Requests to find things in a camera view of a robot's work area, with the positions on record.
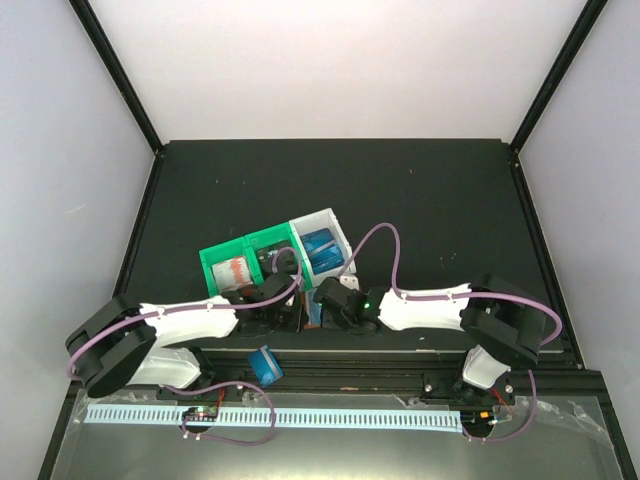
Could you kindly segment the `brown leather card holder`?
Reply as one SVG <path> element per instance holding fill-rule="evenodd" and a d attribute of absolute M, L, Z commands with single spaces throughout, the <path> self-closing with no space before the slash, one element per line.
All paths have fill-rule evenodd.
<path fill-rule="evenodd" d="M 305 308 L 307 313 L 307 322 L 304 329 L 316 329 L 322 327 L 322 307 L 314 301 L 315 289 L 305 292 Z"/>

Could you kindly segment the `dropped blue credit card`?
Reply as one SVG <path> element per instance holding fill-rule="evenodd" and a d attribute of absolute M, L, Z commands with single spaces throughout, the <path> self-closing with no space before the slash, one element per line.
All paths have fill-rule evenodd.
<path fill-rule="evenodd" d="M 267 387 L 283 377 L 283 371 L 267 345 L 251 352 L 248 360 L 262 387 Z"/>

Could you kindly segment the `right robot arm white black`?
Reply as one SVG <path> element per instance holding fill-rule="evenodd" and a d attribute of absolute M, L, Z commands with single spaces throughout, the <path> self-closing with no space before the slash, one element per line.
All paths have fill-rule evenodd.
<path fill-rule="evenodd" d="M 354 333 L 429 329 L 465 333 L 475 342 L 454 379 L 457 396 L 476 403 L 513 369 L 538 364 L 547 314 L 538 302 L 497 292 L 505 283 L 486 275 L 477 282 L 444 290 L 372 288 L 366 293 L 324 280 L 313 294 L 322 318 Z"/>

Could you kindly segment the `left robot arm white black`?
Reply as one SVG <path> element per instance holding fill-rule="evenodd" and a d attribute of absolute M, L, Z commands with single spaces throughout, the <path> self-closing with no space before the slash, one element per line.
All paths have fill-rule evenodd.
<path fill-rule="evenodd" d="M 154 305 L 117 295 L 65 340 L 67 376 L 92 398 L 128 385 L 168 385 L 205 398 L 215 376 L 186 344 L 267 322 L 304 285 L 303 276 L 278 272 L 258 286 L 196 302 Z"/>

